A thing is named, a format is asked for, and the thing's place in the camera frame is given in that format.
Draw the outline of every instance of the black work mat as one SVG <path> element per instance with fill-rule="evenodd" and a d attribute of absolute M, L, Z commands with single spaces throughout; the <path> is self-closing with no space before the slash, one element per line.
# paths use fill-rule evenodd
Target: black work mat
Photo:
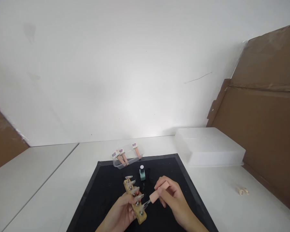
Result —
<path fill-rule="evenodd" d="M 140 180 L 141 165 L 144 165 L 145 181 Z M 67 231 L 95 231 L 125 192 L 125 176 L 133 176 L 131 180 L 136 180 L 134 186 L 139 186 L 145 195 L 142 203 L 149 200 L 160 176 L 178 182 L 192 212 L 210 232 L 218 231 L 178 154 L 143 157 L 123 169 L 115 168 L 113 161 L 99 161 Z M 134 220 L 126 231 L 184 231 L 170 207 L 164 208 L 159 200 L 150 204 L 145 211 L 147 219 L 141 225 L 137 219 Z"/>

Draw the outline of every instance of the cardboard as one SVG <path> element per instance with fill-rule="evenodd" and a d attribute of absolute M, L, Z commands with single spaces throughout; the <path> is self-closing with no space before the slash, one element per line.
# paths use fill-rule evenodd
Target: cardboard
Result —
<path fill-rule="evenodd" d="M 28 148 L 27 143 L 0 113 L 0 167 Z"/>
<path fill-rule="evenodd" d="M 246 149 L 247 170 L 290 208 L 290 92 L 229 87 L 212 126 Z"/>
<path fill-rule="evenodd" d="M 230 86 L 290 91 L 290 26 L 249 40 Z"/>

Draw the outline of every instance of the wrist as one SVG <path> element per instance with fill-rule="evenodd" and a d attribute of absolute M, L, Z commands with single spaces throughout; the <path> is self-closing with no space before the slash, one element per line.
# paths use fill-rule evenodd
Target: wrist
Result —
<path fill-rule="evenodd" d="M 96 229 L 96 232 L 106 232 L 105 227 L 104 227 L 104 220 L 101 222 L 99 227 Z"/>
<path fill-rule="evenodd" d="M 185 228 L 186 231 L 188 232 L 195 232 L 195 231 L 198 231 L 198 218 L 193 214 L 193 212 L 191 211 L 190 214 L 189 214 L 189 217 L 188 218 L 188 223 L 186 224 L 187 225 L 187 228 Z"/>

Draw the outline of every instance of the white plastic box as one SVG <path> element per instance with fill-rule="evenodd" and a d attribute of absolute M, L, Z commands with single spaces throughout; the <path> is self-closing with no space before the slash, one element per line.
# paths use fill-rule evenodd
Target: white plastic box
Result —
<path fill-rule="evenodd" d="M 177 129 L 175 143 L 190 167 L 243 165 L 246 150 L 214 127 Z"/>
<path fill-rule="evenodd" d="M 139 144 L 134 144 L 135 146 L 137 145 L 138 151 L 140 153 L 140 157 L 138 157 L 135 149 L 133 149 L 133 145 L 132 144 L 127 144 L 126 146 L 122 146 L 120 148 L 118 148 L 116 151 L 119 152 L 121 149 L 123 149 L 125 151 L 125 156 L 128 160 L 128 162 L 126 162 L 125 164 L 121 164 L 120 161 L 117 158 L 113 159 L 113 166 L 118 168 L 118 169 L 122 169 L 138 160 L 140 160 L 143 155 L 144 155 L 144 149 L 142 148 L 141 145 Z"/>

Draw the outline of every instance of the small object on table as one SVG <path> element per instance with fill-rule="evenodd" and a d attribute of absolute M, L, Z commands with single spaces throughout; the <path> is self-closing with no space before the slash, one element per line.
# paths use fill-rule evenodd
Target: small object on table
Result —
<path fill-rule="evenodd" d="M 125 186 L 125 189 L 126 189 L 128 194 L 133 195 L 132 191 L 134 191 L 134 189 L 136 189 L 136 187 L 133 186 L 134 183 L 135 183 L 135 180 L 130 181 L 130 179 L 126 179 L 123 182 L 123 185 Z M 143 206 L 142 206 L 142 203 L 140 201 L 143 196 L 144 196 L 143 194 L 137 196 L 138 201 L 136 202 L 136 204 L 132 204 L 132 208 L 134 210 L 134 213 L 136 215 L 136 218 L 137 218 L 139 224 L 142 224 L 147 218 L 147 214 L 145 213 Z"/>
<path fill-rule="evenodd" d="M 247 188 L 237 188 L 237 191 L 241 196 L 244 195 L 244 193 L 249 195 L 249 191 L 247 190 Z"/>
<path fill-rule="evenodd" d="M 125 161 L 123 161 L 122 157 L 119 155 L 118 151 L 114 151 L 112 154 L 113 159 L 118 159 L 124 166 L 126 166 Z"/>
<path fill-rule="evenodd" d="M 244 192 L 249 195 L 249 191 L 247 190 L 247 188 L 243 188 Z"/>
<path fill-rule="evenodd" d="M 133 149 L 135 150 L 136 154 L 138 155 L 139 159 L 141 158 L 140 152 L 138 150 L 138 146 L 136 143 L 132 144 Z"/>
<path fill-rule="evenodd" d="M 163 188 L 163 189 L 167 189 L 168 187 L 170 186 L 170 184 L 165 181 L 161 186 L 160 188 Z M 158 191 L 154 191 L 152 194 L 150 194 L 149 196 L 149 199 L 151 200 L 152 203 L 154 203 L 157 199 L 159 198 L 159 193 Z"/>
<path fill-rule="evenodd" d="M 127 158 L 126 158 L 125 151 L 124 151 L 122 148 L 119 149 L 119 155 L 123 157 L 123 160 L 124 160 L 124 161 L 126 162 L 126 164 L 128 165 L 129 162 L 128 162 Z"/>
<path fill-rule="evenodd" d="M 140 177 L 141 181 L 145 180 L 145 170 L 144 170 L 144 165 L 140 166 Z"/>

